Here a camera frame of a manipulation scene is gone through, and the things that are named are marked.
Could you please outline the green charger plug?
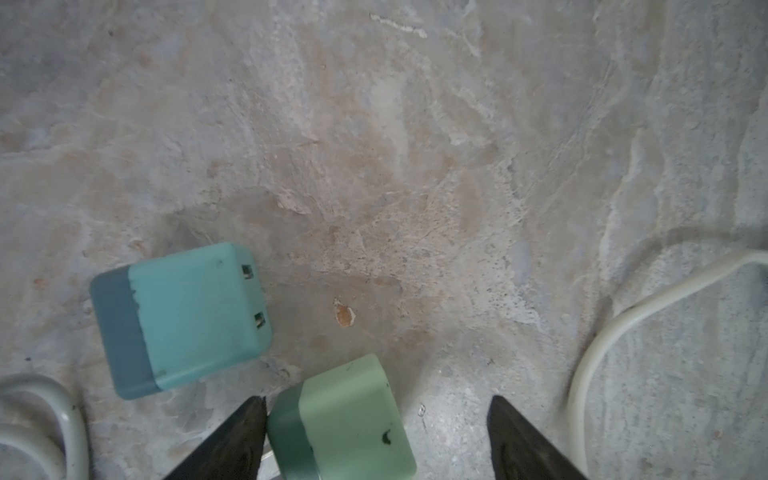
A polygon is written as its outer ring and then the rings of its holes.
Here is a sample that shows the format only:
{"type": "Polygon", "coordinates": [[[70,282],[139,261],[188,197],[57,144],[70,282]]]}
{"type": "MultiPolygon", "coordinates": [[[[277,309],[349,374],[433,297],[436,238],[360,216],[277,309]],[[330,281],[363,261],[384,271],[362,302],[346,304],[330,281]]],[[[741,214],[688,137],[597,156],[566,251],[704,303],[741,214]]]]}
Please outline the green charger plug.
{"type": "Polygon", "coordinates": [[[284,479],[411,479],[417,470],[374,354],[281,392],[267,437],[284,479]]]}

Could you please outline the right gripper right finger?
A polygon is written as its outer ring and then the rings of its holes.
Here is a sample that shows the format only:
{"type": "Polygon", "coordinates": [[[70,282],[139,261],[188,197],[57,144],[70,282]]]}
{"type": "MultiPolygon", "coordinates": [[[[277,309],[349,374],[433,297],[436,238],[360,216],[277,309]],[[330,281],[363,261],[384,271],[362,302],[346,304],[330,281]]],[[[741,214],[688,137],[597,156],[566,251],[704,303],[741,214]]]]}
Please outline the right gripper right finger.
{"type": "Polygon", "coordinates": [[[496,480],[586,477],[507,399],[494,395],[486,418],[496,480]]]}

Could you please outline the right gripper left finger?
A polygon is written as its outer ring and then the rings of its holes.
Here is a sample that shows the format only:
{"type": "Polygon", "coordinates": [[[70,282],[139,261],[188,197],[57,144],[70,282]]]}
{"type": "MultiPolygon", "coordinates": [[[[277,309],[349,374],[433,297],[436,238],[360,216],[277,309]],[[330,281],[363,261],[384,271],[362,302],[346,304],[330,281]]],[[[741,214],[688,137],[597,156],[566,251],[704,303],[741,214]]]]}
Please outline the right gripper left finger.
{"type": "Polygon", "coordinates": [[[266,399],[248,398],[164,479],[256,479],[266,424],[266,399]]]}

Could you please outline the teal charger plug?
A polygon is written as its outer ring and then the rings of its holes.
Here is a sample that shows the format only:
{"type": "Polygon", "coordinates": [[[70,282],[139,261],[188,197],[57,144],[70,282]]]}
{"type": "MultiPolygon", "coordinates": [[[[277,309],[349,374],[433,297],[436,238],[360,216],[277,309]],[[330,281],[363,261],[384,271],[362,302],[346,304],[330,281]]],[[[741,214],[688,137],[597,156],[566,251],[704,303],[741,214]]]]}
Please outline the teal charger plug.
{"type": "Polygon", "coordinates": [[[256,261],[237,243],[103,272],[89,293],[114,389],[125,400],[256,359],[272,341],[256,261]]]}

